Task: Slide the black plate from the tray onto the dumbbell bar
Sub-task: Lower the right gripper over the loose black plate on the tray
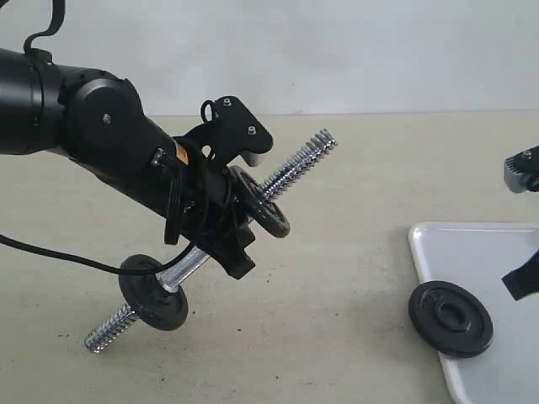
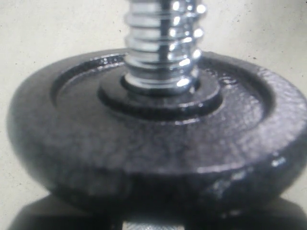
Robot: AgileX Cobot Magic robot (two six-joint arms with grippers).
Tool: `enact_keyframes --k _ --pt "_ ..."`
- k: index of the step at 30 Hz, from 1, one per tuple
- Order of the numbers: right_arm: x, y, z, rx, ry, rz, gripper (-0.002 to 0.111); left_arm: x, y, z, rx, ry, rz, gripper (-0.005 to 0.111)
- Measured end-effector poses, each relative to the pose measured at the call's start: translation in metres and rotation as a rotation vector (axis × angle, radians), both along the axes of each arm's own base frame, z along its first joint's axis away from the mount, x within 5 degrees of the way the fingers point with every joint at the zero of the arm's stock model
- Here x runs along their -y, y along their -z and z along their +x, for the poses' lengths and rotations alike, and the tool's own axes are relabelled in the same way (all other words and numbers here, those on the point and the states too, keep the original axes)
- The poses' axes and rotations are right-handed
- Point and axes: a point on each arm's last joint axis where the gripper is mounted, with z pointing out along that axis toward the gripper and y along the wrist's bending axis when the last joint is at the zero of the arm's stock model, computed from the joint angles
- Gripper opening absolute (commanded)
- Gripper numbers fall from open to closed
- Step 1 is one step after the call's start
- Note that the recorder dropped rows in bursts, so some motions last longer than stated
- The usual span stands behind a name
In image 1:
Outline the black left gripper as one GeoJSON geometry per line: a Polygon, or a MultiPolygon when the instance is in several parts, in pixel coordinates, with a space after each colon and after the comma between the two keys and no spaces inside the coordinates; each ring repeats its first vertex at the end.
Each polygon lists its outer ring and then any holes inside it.
{"type": "MultiPolygon", "coordinates": [[[[168,149],[168,244],[180,237],[191,246],[219,242],[238,226],[229,161],[220,162],[218,148],[203,147],[189,138],[172,138],[168,149]]],[[[242,248],[216,250],[216,261],[234,279],[255,267],[242,248]]]]}

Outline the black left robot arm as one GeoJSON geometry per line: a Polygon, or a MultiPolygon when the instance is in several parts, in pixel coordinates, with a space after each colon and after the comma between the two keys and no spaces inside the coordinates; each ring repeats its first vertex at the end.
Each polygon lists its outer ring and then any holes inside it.
{"type": "Polygon", "coordinates": [[[1,152],[62,155],[165,221],[164,239],[185,237],[233,278],[253,266],[246,249],[248,193],[232,160],[263,154],[271,134],[236,97],[182,136],[148,118],[133,84],[110,72],[61,66],[39,52],[1,53],[1,152]]]}

